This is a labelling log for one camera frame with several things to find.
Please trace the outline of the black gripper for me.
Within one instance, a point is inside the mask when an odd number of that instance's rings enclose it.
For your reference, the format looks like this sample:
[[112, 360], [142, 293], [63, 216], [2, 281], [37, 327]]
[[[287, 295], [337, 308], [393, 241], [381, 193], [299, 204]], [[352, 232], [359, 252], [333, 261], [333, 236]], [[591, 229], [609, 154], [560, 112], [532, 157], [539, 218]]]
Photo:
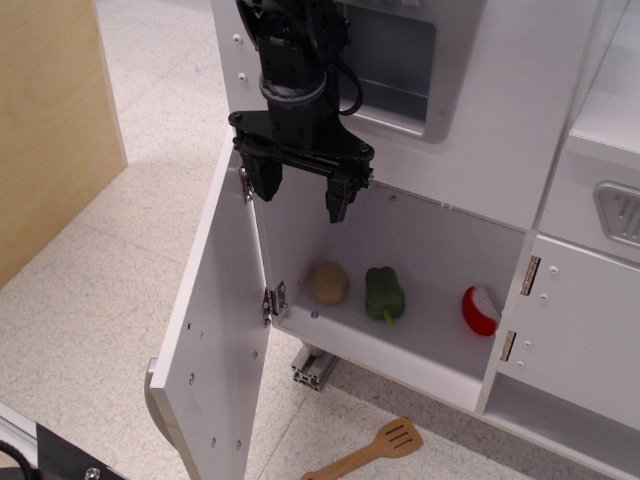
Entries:
[[343, 116], [362, 104], [341, 110], [325, 98], [286, 108], [271, 105], [263, 111], [235, 111], [229, 123], [235, 129], [234, 148], [254, 192], [265, 202], [273, 199], [291, 166], [327, 179], [326, 206], [331, 223], [345, 219], [347, 207], [360, 188], [371, 182], [374, 149], [346, 130]]

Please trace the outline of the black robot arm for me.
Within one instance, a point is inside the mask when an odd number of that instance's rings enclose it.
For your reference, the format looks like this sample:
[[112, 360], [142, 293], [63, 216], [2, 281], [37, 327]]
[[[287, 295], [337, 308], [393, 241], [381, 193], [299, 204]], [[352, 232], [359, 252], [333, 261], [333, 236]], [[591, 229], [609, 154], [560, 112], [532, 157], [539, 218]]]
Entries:
[[360, 81], [342, 60], [349, 22], [332, 1], [240, 1], [242, 23], [260, 60], [264, 111], [236, 111], [229, 123], [254, 192], [277, 193], [286, 166], [324, 177], [326, 208], [344, 220], [360, 189], [370, 184], [374, 150], [350, 133], [342, 117], [358, 111], [363, 91], [341, 109], [339, 78]]

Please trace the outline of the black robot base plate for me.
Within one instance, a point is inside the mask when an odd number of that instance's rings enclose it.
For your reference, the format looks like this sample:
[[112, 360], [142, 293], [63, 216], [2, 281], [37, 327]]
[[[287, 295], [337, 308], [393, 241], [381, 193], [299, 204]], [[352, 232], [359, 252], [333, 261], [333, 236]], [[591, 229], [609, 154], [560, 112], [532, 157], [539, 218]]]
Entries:
[[2, 426], [1, 453], [15, 463], [1, 468], [2, 479], [125, 479], [38, 423], [33, 431]]

